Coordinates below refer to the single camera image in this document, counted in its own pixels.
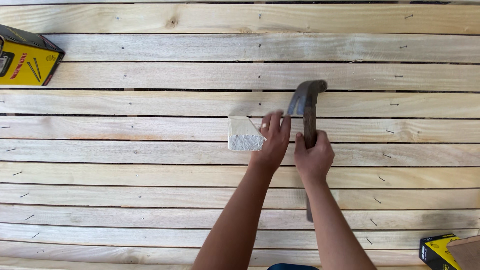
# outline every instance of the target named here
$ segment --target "wood knot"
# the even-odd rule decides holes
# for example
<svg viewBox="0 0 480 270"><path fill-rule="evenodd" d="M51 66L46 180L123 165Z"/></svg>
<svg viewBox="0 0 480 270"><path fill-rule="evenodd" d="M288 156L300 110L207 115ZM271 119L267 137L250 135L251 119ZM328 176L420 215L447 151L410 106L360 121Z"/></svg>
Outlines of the wood knot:
<svg viewBox="0 0 480 270"><path fill-rule="evenodd" d="M165 24L165 28L167 29L172 29L172 28L175 28L177 27L177 25L179 24L177 18L175 17L172 17L170 20L167 21L167 23Z"/></svg>
<svg viewBox="0 0 480 270"><path fill-rule="evenodd" d="M252 30L248 27L243 27L243 28L239 29L239 32L242 33L242 34L251 34Z"/></svg>

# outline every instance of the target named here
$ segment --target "finger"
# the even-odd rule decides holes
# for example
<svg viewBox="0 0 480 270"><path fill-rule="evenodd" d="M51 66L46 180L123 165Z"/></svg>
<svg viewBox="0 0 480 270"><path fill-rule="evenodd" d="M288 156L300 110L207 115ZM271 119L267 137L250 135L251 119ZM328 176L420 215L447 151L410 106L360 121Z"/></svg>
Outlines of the finger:
<svg viewBox="0 0 480 270"><path fill-rule="evenodd" d="M306 152L305 139L303 138L303 134L298 132L295 137L295 155L304 155Z"/></svg>
<svg viewBox="0 0 480 270"><path fill-rule="evenodd" d="M327 132L323 130L317 130L317 143L315 144L315 146L322 145L325 143L327 144L330 143L330 141L328 140Z"/></svg>
<svg viewBox="0 0 480 270"><path fill-rule="evenodd" d="M292 128L292 118L290 115L285 115L283 118L282 126L280 127L280 133L284 138L290 140L290 130Z"/></svg>
<svg viewBox="0 0 480 270"><path fill-rule="evenodd" d="M262 118L262 125L260 129L260 133L265 136L268 133L268 129L270 126L270 118L272 118L272 114L269 113Z"/></svg>
<svg viewBox="0 0 480 270"><path fill-rule="evenodd" d="M270 119L270 127L268 131L278 132L280 131L280 119L282 119L282 110L277 110L272 114L272 118Z"/></svg>

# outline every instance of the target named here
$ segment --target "wood wall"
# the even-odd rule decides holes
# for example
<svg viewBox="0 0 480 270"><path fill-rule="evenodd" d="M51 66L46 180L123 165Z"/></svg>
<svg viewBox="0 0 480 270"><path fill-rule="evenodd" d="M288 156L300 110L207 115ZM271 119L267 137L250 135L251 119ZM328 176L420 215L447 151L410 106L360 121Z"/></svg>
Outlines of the wood wall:
<svg viewBox="0 0 480 270"><path fill-rule="evenodd" d="M260 125L312 79L327 181L379 269L479 233L480 6L142 2L0 0L66 51L47 87L0 86L2 269L190 269L250 159L227 116ZM293 149L251 270L321 266Z"/></svg>

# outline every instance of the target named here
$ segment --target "cardboard box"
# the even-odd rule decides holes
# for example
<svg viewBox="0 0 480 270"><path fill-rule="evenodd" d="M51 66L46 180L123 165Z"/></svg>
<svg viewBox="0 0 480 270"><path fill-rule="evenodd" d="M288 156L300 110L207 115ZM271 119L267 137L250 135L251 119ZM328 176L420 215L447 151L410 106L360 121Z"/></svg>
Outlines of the cardboard box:
<svg viewBox="0 0 480 270"><path fill-rule="evenodd" d="M447 247L462 270L480 269L480 235L452 241Z"/></svg>
<svg viewBox="0 0 480 270"><path fill-rule="evenodd" d="M462 270L447 249L447 244L460 239L445 234L420 240L420 259L432 270Z"/></svg>
<svg viewBox="0 0 480 270"><path fill-rule="evenodd" d="M46 86L64 55L41 35L0 25L0 85Z"/></svg>

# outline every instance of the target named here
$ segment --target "wooden slat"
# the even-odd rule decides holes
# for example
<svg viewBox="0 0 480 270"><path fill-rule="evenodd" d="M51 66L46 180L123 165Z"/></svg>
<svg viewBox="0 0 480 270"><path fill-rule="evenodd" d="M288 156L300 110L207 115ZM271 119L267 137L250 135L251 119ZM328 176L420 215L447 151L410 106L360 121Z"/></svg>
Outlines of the wooden slat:
<svg viewBox="0 0 480 270"><path fill-rule="evenodd" d="M221 209L79 208L0 204L2 222L62 226L211 229L221 212ZM480 218L478 209L344 210L342 213L353 230L479 228ZM312 230L313 224L305 219L305 214L304 210L262 210L258 228Z"/></svg>
<svg viewBox="0 0 480 270"><path fill-rule="evenodd" d="M478 144L332 144L334 166L480 166ZM283 165L294 165L295 145ZM246 165L227 143L0 139L1 161Z"/></svg>
<svg viewBox="0 0 480 270"><path fill-rule="evenodd" d="M99 263L193 264L198 248L55 245L0 242L0 256ZM418 249L367 250L376 266L423 265ZM291 263L320 266L316 250L254 250L251 266Z"/></svg>
<svg viewBox="0 0 480 270"><path fill-rule="evenodd" d="M260 127L262 120L252 122ZM16 139L228 139L226 118L0 116L0 125L0 138ZM480 143L478 120L317 119L317 128L331 142ZM302 119L292 119L291 142L297 132Z"/></svg>
<svg viewBox="0 0 480 270"><path fill-rule="evenodd" d="M270 2L277 2L281 0L271 0ZM322 2L329 2L335 0L324 0ZM479 0L454 0L453 2L475 3ZM0 0L0 6L16 6L16 5L39 5L39 4L88 4L88 3L168 3L178 2L178 0ZM182 2L198 2L198 0L184 0ZM202 0L201 2L242 2L242 0Z"/></svg>
<svg viewBox="0 0 480 270"><path fill-rule="evenodd" d="M293 93L0 90L0 101L4 101L0 103L0 113L265 116L287 109L292 96ZM463 93L322 93L318 97L317 116L480 118L478 104L480 95Z"/></svg>
<svg viewBox="0 0 480 270"><path fill-rule="evenodd" d="M310 33L45 37L66 52L63 61L480 62L480 37L474 36Z"/></svg>
<svg viewBox="0 0 480 270"><path fill-rule="evenodd" d="M69 262L0 257L3 270L191 270L190 265L132 265L93 262ZM428 266L379 267L378 270L430 270ZM267 270L267 267L249 267L248 270Z"/></svg>
<svg viewBox="0 0 480 270"><path fill-rule="evenodd" d="M467 238L476 236L478 232L478 229L466 229L372 231L354 234L364 249L415 249L422 238L446 233ZM0 223L1 240L67 245L202 247L209 233L210 230L86 228ZM315 231L258 231L254 248L318 247Z"/></svg>
<svg viewBox="0 0 480 270"><path fill-rule="evenodd" d="M480 34L479 14L477 6L401 4L46 5L3 7L0 24L34 33Z"/></svg>
<svg viewBox="0 0 480 270"><path fill-rule="evenodd" d="M245 166L0 162L0 183L236 187ZM479 167L332 167L330 188L480 188ZM280 167L270 187L303 187L295 167Z"/></svg>
<svg viewBox="0 0 480 270"><path fill-rule="evenodd" d="M223 208L235 191L235 188L24 184L0 187L0 203L162 208ZM331 192L340 208L347 210L480 208L480 189L332 189ZM305 199L304 189L271 188L263 208L305 209Z"/></svg>
<svg viewBox="0 0 480 270"><path fill-rule="evenodd" d="M479 73L477 65L69 62L47 87L269 90L321 78L329 89L480 91Z"/></svg>

